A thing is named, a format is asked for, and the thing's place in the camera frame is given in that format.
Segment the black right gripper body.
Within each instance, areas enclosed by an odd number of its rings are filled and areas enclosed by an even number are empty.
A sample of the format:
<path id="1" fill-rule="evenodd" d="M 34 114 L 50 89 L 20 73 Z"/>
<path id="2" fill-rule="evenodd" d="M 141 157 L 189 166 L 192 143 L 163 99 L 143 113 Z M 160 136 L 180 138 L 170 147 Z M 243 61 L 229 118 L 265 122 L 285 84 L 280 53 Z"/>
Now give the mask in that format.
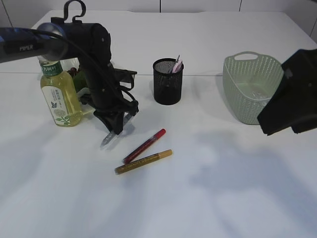
<path id="1" fill-rule="evenodd" d="M 281 65 L 284 75 L 276 92 L 258 115 L 264 134 L 288 127 L 302 133 L 317 127 L 317 51 L 296 51 Z"/>

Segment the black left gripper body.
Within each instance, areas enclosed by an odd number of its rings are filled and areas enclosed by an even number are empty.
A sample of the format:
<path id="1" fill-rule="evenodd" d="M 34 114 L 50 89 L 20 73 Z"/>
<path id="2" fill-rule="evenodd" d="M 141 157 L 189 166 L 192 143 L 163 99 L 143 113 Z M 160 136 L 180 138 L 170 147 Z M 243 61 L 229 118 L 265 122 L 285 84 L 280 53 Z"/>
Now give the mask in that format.
<path id="1" fill-rule="evenodd" d="M 105 68 L 89 63 L 80 62 L 85 73 L 86 83 L 90 90 L 90 99 L 87 101 L 95 108 L 96 116 L 109 131 L 120 134 L 123 130 L 123 118 L 126 113 L 135 116 L 138 101 L 130 93 L 134 82 L 119 82 L 114 76 L 114 67 L 108 64 Z"/>

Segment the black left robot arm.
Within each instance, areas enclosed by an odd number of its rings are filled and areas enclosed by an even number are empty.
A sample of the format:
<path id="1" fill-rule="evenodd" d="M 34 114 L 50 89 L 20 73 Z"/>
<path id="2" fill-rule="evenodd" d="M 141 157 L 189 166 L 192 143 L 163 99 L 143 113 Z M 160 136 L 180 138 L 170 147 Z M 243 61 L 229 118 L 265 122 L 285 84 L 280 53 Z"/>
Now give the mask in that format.
<path id="1" fill-rule="evenodd" d="M 125 113 L 135 116 L 138 102 L 123 97 L 130 89 L 120 85 L 111 66 L 111 37 L 99 23 L 43 23 L 38 29 L 0 30 L 0 61 L 42 56 L 49 61 L 77 58 L 90 90 L 94 115 L 109 131 L 123 131 Z"/>

